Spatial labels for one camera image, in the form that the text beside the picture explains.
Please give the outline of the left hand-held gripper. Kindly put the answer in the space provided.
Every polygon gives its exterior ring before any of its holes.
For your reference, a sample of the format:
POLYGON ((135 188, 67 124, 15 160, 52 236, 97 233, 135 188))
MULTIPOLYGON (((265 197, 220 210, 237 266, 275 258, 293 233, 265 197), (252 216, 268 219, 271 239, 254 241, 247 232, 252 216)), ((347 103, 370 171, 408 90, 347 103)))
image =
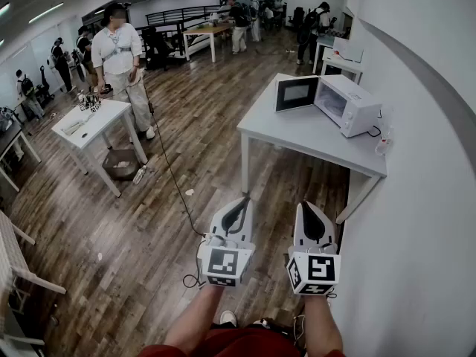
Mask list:
POLYGON ((244 197, 226 204, 213 215, 210 224, 212 234, 205 238, 208 243, 200 273, 205 283, 224 287, 237 287, 244 283, 256 249, 250 242, 253 209, 252 200, 244 197))

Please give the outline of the white box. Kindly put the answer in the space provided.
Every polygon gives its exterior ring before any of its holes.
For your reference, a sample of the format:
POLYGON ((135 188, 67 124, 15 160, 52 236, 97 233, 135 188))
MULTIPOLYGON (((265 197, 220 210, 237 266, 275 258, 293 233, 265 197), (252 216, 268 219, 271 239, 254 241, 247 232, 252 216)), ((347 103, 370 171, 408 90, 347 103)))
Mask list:
POLYGON ((274 111, 284 112, 313 106, 318 89, 319 77, 277 76, 275 82, 274 111))
POLYGON ((361 63, 364 55, 363 47, 340 37, 335 37, 332 49, 333 51, 339 51, 340 58, 350 62, 361 63))

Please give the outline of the person's left forearm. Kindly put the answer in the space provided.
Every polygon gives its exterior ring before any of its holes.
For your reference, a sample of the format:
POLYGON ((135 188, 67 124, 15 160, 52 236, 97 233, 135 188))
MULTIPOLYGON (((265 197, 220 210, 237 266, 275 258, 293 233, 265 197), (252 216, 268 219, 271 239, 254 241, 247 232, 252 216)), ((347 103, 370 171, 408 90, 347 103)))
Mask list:
POLYGON ((187 308, 173 322, 164 345, 191 354, 205 339, 213 323, 224 288, 206 285, 199 290, 187 308))

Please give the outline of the white microwave body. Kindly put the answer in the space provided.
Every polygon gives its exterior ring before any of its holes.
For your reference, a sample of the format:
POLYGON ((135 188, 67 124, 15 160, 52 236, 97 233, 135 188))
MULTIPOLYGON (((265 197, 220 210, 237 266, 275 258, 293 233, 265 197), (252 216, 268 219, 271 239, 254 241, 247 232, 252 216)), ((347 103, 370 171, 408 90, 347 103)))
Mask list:
POLYGON ((327 115, 346 138, 372 132, 382 105, 344 75, 318 77, 314 104, 327 115))

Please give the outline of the large white table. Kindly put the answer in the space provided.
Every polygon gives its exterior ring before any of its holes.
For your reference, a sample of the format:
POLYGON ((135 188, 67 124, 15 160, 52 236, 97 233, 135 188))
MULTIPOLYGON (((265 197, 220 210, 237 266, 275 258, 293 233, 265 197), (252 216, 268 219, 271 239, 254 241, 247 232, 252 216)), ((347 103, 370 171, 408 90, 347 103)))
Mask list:
POLYGON ((340 225, 364 201, 380 179, 387 177, 385 157, 375 152, 376 138, 369 135, 345 138, 337 125, 314 106, 274 112, 272 101, 276 82, 285 77, 285 74, 275 75, 237 126, 241 133, 242 192, 249 193, 249 149, 252 138, 346 167, 366 175, 368 180, 337 216, 335 222, 340 225))

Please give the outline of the clear bottle with red label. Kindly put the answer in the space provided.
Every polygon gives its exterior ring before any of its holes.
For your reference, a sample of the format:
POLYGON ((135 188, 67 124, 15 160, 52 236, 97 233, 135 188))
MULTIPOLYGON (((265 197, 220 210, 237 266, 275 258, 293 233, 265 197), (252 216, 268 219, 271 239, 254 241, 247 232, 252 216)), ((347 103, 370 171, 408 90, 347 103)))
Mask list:
POLYGON ((390 124, 384 125, 380 129, 379 141, 375 148, 377 155, 386 155, 390 145, 393 143, 393 127, 390 124))

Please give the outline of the red t-shirt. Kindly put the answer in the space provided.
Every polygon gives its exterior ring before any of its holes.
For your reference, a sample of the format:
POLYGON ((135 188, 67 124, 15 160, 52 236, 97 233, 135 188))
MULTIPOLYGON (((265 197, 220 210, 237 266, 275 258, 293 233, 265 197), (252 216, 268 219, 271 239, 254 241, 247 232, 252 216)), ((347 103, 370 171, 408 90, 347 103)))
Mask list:
POLYGON ((300 352, 282 335, 264 328, 173 327, 163 344, 143 348, 138 357, 300 357, 300 352))

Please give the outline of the dark waste bin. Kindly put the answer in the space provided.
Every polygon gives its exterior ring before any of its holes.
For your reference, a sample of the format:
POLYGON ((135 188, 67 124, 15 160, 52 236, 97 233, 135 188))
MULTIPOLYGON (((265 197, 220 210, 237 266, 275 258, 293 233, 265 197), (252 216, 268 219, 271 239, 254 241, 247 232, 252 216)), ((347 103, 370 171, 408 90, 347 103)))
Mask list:
POLYGON ((102 167, 113 180, 132 181, 141 163, 133 149, 110 149, 102 167))

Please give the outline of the white side table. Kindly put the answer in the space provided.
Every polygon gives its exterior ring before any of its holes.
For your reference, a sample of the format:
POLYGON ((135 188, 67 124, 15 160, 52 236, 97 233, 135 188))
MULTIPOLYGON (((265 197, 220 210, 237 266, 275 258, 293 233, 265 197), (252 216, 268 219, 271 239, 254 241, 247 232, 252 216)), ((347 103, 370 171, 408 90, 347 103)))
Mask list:
POLYGON ((325 48, 323 53, 323 65, 321 69, 321 76, 324 76, 327 71, 327 67, 339 68, 342 71, 347 71, 353 75, 353 82, 359 84, 361 82, 361 76, 363 74, 363 67, 360 62, 353 62, 346 60, 341 56, 335 54, 331 48, 325 48))
POLYGON ((334 36, 319 36, 316 42, 316 51, 315 51, 315 58, 313 61, 313 69, 312 73, 317 74, 317 66, 318 62, 322 60, 322 55, 324 54, 324 50, 326 48, 333 48, 335 41, 334 36))

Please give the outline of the small white table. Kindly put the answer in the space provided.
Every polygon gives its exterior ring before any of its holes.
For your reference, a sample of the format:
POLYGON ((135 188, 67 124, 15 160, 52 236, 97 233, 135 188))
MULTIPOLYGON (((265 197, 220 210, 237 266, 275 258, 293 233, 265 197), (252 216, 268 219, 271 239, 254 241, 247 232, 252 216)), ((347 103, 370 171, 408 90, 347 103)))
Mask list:
POLYGON ((59 136, 62 145, 80 171, 85 175, 88 173, 88 170, 75 153, 77 150, 87 157, 94 170, 116 197, 121 196, 121 192, 103 169, 100 162, 94 157, 89 146, 92 141, 101 137, 106 145, 110 147, 111 144, 105 135, 105 131, 117 120, 120 120, 132 139, 138 160, 142 164, 147 164, 148 159, 132 123, 131 112, 132 106, 130 103, 103 100, 99 110, 96 112, 90 112, 89 110, 81 111, 79 106, 75 106, 52 127, 52 131, 55 135, 59 136))

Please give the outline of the idle hand-held gripper set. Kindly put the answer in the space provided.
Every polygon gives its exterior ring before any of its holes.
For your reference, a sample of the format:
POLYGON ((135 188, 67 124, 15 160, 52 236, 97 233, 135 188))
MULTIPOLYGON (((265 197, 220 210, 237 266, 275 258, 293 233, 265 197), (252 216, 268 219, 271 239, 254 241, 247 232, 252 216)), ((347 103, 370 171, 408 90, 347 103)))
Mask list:
POLYGON ((83 94, 79 93, 77 95, 79 100, 79 107, 81 111, 96 112, 101 106, 101 99, 95 94, 83 94))

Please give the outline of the black office chair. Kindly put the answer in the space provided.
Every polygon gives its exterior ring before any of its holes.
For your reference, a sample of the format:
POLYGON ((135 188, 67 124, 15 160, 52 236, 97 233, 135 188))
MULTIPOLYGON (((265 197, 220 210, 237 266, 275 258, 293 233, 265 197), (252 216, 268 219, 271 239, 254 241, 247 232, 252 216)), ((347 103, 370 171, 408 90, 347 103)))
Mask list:
POLYGON ((303 24, 305 16, 305 11, 302 7, 296 7, 294 9, 293 15, 289 17, 289 23, 291 24, 292 30, 297 33, 300 27, 303 24))
POLYGON ((163 35, 154 27, 142 30, 142 39, 146 48, 147 69, 162 68, 167 71, 167 59, 175 51, 164 39, 163 35))

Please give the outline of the wooden top table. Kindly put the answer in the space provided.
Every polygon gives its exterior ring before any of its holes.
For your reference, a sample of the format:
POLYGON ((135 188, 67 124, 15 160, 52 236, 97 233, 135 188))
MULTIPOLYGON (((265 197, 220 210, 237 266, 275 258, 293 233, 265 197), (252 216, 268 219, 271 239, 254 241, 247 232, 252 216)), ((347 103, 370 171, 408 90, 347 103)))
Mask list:
POLYGON ((216 26, 213 25, 207 25, 204 26, 203 28, 194 28, 194 29, 189 29, 186 30, 183 33, 183 40, 184 40, 184 50, 185 50, 185 55, 186 55, 186 60, 189 62, 190 61, 190 52, 189 52, 189 47, 188 47, 188 42, 187 38, 189 36, 208 36, 210 40, 210 49, 211 49, 211 59, 212 63, 216 62, 216 49, 215 49, 215 35, 219 33, 223 33, 227 30, 230 30, 234 27, 234 24, 231 24, 229 22, 221 22, 217 24, 216 26))

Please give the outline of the black metal railing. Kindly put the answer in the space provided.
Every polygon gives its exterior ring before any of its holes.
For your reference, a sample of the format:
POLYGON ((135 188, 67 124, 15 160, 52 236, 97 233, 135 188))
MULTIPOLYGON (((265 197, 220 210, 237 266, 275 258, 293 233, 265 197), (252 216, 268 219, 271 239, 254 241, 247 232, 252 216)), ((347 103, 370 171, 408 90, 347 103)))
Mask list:
POLYGON ((208 23, 210 15, 217 13, 219 5, 203 5, 186 7, 173 10, 165 10, 145 15, 147 27, 155 27, 158 32, 165 32, 165 38, 178 36, 176 40, 177 50, 181 56, 185 55, 183 32, 199 25, 208 23))

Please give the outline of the black top table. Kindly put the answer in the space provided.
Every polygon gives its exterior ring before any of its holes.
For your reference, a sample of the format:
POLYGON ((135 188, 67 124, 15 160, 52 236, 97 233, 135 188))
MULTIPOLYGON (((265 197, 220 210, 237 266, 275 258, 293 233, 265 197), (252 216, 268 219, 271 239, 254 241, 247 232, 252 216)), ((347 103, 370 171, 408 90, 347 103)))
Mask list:
POLYGON ((30 141, 27 139, 26 135, 22 131, 20 125, 17 122, 12 122, 12 124, 7 128, 5 132, 0 134, 0 175, 3 176, 10 186, 18 193, 20 191, 19 187, 13 182, 13 180, 8 176, 2 167, 2 160, 7 154, 7 152, 12 148, 13 144, 19 139, 22 139, 25 143, 25 146, 29 149, 31 155, 36 159, 38 163, 41 163, 42 160, 39 155, 36 153, 36 150, 33 148, 30 141))

